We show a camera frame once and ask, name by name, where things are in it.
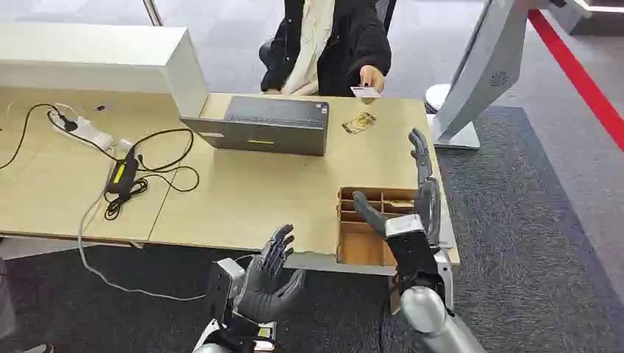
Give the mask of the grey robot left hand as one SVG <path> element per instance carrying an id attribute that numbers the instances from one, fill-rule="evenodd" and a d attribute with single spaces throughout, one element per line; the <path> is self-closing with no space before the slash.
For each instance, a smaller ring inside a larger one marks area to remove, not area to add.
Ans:
<path id="1" fill-rule="evenodd" d="M 288 257 L 294 250 L 294 226 L 284 224 L 267 240 L 259 254 L 252 256 L 244 284 L 236 296 L 237 314 L 256 323 L 280 320 L 296 301 L 305 285 L 306 270 L 297 269 L 282 287 L 277 284 Z"/>

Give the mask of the person's left hand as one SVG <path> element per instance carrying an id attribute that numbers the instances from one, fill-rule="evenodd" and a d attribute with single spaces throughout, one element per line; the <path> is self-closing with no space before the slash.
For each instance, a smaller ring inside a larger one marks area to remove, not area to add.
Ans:
<path id="1" fill-rule="evenodd" d="M 385 87 L 386 77 L 373 65 L 363 65 L 360 69 L 360 86 L 374 88 L 381 93 Z"/>

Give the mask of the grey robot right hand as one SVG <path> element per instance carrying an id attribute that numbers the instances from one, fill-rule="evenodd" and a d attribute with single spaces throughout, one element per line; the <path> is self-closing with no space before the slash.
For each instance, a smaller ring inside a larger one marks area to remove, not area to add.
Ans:
<path id="1" fill-rule="evenodd" d="M 378 212 L 368 201 L 364 193 L 352 192 L 355 210 L 377 234 L 388 240 L 390 237 L 412 230 L 416 220 L 422 225 L 421 230 L 428 245 L 436 248 L 440 244 L 441 226 L 441 191 L 438 180 L 433 176 L 432 162 L 425 136 L 413 128 L 408 139 L 413 146 L 410 155 L 416 163 L 417 189 L 414 196 L 412 214 L 409 217 L 388 219 Z M 387 232 L 386 223 L 391 222 L 391 232 Z"/>

